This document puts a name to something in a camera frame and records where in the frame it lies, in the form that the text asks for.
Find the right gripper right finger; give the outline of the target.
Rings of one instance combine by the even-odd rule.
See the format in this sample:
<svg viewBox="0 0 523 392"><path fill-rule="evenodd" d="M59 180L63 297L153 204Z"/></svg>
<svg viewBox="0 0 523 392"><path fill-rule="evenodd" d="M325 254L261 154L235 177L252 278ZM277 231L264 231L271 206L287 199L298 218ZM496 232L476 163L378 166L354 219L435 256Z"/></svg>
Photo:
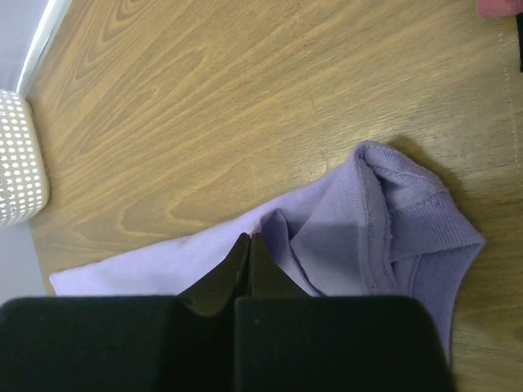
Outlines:
<svg viewBox="0 0 523 392"><path fill-rule="evenodd" d="M238 391L453 391L430 314L406 296L308 296L249 244L235 301Z"/></svg>

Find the purple t-shirt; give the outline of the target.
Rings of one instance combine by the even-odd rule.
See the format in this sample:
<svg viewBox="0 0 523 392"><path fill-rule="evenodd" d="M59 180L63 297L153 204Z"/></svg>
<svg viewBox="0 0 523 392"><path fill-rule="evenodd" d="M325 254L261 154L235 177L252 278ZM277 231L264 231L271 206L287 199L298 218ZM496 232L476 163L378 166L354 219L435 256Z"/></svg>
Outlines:
<svg viewBox="0 0 523 392"><path fill-rule="evenodd" d="M178 294L241 234L312 296L402 295L422 303L451 346L461 282L485 244L439 177L396 149L359 143L315 182L197 234L51 275L59 296Z"/></svg>

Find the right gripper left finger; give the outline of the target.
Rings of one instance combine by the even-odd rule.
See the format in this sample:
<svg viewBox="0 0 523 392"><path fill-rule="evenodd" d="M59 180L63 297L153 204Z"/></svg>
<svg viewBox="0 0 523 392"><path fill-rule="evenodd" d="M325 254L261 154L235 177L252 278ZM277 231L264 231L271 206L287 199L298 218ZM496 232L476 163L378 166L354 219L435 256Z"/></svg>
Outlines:
<svg viewBox="0 0 523 392"><path fill-rule="evenodd" d="M4 391L231 391L249 237L178 296L26 297L1 308Z"/></svg>

